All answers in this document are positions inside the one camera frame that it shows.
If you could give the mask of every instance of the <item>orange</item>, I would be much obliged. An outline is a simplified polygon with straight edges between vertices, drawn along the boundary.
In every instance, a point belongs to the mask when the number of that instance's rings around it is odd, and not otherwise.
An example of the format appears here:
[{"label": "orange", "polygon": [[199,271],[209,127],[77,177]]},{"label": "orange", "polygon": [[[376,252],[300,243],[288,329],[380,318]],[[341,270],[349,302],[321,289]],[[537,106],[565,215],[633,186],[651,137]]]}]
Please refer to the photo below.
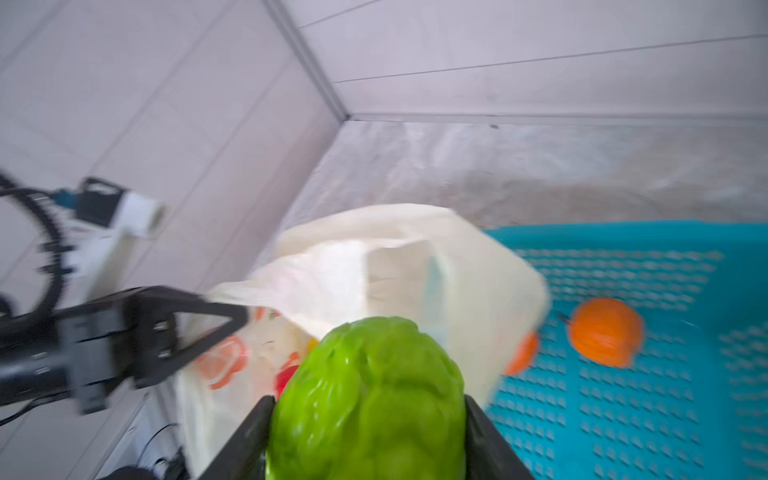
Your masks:
[{"label": "orange", "polygon": [[612,298],[582,303],[568,322],[571,345],[595,363],[626,368],[645,340],[643,317]]},{"label": "orange", "polygon": [[531,366],[533,358],[538,353],[538,345],[538,333],[529,333],[518,347],[515,357],[507,364],[504,374],[509,376],[517,375]]}]

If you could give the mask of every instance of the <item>cable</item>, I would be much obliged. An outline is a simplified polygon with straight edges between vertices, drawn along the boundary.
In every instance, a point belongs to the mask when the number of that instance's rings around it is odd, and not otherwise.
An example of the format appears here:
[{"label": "cable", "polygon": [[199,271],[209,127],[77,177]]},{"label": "cable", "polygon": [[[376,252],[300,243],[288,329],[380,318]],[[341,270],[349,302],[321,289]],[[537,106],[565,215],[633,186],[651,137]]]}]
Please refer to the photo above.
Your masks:
[{"label": "cable", "polygon": [[46,403],[56,402],[58,400],[66,399],[69,397],[69,392],[62,392],[62,393],[55,393],[54,395],[44,396],[40,397],[39,399],[34,399],[27,405],[23,406],[21,410],[14,413],[13,415],[9,417],[5,417],[3,420],[0,420],[0,427],[5,425],[6,423],[13,422],[18,417],[24,415],[26,412],[29,412],[35,407],[39,407],[40,405],[45,405]]},{"label": "cable", "polygon": [[173,422],[173,423],[169,423],[168,425],[166,425],[166,426],[165,426],[165,427],[163,427],[162,429],[160,429],[160,430],[157,430],[157,431],[154,433],[154,435],[152,435],[152,437],[151,437],[149,440],[147,440],[147,444],[144,446],[144,448],[142,448],[142,449],[141,449],[141,453],[139,454],[139,458],[136,460],[136,468],[138,468],[138,466],[139,466],[139,462],[141,462],[141,457],[143,457],[143,456],[144,456],[144,453],[147,451],[147,447],[149,447],[149,444],[150,444],[150,443],[152,443],[152,440],[154,440],[154,438],[155,438],[156,436],[160,435],[160,432],[162,432],[163,430],[167,429],[168,427],[178,427],[178,426],[179,426],[179,424],[178,424],[178,423],[176,423],[176,422]]},{"label": "cable", "polygon": [[48,286],[45,294],[30,313],[12,318],[3,316],[2,321],[0,321],[0,338],[20,333],[28,334],[30,329],[51,322],[50,313],[56,307],[56,303],[64,291],[64,274],[67,273],[67,270],[63,265],[62,252],[66,249],[61,245],[61,231],[58,229],[54,218],[38,201],[32,198],[32,194],[48,195],[42,190],[20,187],[0,172],[0,197],[10,197],[20,207],[32,214],[42,225],[43,231],[48,237],[45,249],[51,259],[51,264],[46,267]]},{"label": "cable", "polygon": [[51,192],[27,187],[5,188],[4,190],[0,190],[0,197],[7,197],[8,195],[42,195],[44,197],[50,197]]}]

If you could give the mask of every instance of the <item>blue plastic basket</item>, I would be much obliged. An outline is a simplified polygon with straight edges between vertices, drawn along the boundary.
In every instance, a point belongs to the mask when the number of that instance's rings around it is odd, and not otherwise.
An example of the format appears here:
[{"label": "blue plastic basket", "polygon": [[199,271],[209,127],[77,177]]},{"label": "blue plastic basket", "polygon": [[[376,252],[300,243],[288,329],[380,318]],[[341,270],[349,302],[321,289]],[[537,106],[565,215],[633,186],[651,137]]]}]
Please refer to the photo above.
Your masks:
[{"label": "blue plastic basket", "polygon": [[[554,300],[535,364],[502,378],[487,411],[536,478],[768,478],[768,224],[488,234],[543,273]],[[555,315],[599,296],[646,320],[629,369],[580,356]]]}]

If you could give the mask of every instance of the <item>white plastic bag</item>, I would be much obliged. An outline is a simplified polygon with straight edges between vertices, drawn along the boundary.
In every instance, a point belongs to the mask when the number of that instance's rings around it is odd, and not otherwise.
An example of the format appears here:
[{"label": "white plastic bag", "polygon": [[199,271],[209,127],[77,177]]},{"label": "white plastic bag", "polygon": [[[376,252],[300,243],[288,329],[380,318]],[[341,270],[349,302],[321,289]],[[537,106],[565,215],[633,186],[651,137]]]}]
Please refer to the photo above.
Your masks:
[{"label": "white plastic bag", "polygon": [[[351,210],[286,231],[276,251],[248,280],[207,294],[210,301],[269,307],[252,309],[253,316],[270,313],[177,377],[195,475],[259,398],[274,392],[275,376],[343,323],[369,316],[413,320],[456,361],[465,391],[482,404],[549,307],[539,273],[445,208]],[[204,334],[210,321],[194,319],[187,336]]]}]

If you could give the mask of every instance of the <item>green vegetable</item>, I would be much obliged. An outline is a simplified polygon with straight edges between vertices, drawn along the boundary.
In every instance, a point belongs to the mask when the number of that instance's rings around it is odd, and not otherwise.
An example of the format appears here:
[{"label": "green vegetable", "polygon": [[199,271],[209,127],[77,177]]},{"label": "green vegetable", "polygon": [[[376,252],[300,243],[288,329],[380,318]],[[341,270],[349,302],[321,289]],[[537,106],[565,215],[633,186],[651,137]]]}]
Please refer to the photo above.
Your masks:
[{"label": "green vegetable", "polygon": [[326,335],[277,402],[267,480],[462,480],[464,379],[414,322]]}]

